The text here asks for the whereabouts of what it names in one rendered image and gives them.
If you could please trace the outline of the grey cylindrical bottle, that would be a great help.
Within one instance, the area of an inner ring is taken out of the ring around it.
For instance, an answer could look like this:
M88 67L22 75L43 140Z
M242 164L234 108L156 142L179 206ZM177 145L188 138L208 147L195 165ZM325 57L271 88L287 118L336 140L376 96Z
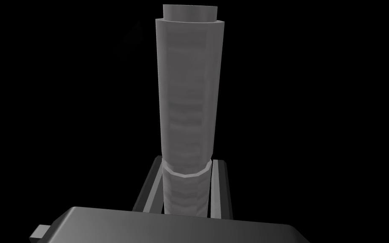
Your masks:
M207 216L225 27L217 12L164 4L155 21L165 214Z

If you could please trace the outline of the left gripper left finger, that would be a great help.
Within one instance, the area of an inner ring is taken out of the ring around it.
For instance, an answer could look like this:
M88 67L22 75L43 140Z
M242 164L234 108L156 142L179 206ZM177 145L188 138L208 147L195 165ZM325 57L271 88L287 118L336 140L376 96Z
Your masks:
M157 156L152 163L132 210L135 212L162 214L164 212L163 207L162 156Z

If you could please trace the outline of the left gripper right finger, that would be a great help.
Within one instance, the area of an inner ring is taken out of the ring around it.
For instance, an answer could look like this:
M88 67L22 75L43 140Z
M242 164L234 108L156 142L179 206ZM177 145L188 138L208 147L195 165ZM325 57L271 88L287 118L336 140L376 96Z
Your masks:
M233 219L227 164L213 160L210 189L210 218Z

